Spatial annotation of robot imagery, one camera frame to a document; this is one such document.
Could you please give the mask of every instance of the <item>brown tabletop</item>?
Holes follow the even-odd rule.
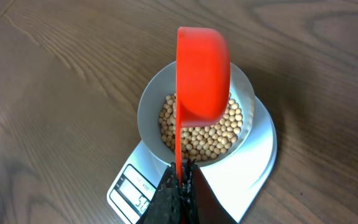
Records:
[[[277,129],[242,222],[358,224],[358,0],[0,0],[0,223],[122,223],[106,192],[179,26],[225,36]]]

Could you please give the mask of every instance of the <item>red utensil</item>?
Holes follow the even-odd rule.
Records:
[[[181,128],[217,123],[229,99],[229,51],[218,31],[196,27],[178,29],[176,79],[175,162],[181,183]]]

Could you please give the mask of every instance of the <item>kitchen scale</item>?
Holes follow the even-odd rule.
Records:
[[[201,167],[219,203],[240,222],[272,171],[277,137],[272,118],[255,98],[252,129],[240,149],[213,166]],[[141,141],[107,193],[107,201],[125,223],[136,223],[146,211],[167,165]]]

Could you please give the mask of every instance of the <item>black object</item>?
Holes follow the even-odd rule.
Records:
[[[171,163],[137,223],[181,224],[182,218],[186,224],[236,223],[218,202],[200,168],[190,160],[182,166],[182,188],[178,186],[175,163]]]

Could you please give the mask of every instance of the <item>bowl of chickpeas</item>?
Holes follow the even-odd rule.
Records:
[[[140,99],[137,124],[150,152],[161,162],[175,161],[176,63],[163,68]],[[231,63],[230,94],[222,118],[211,126],[182,128],[181,156],[210,166],[235,154],[254,121],[255,93],[246,75]]]

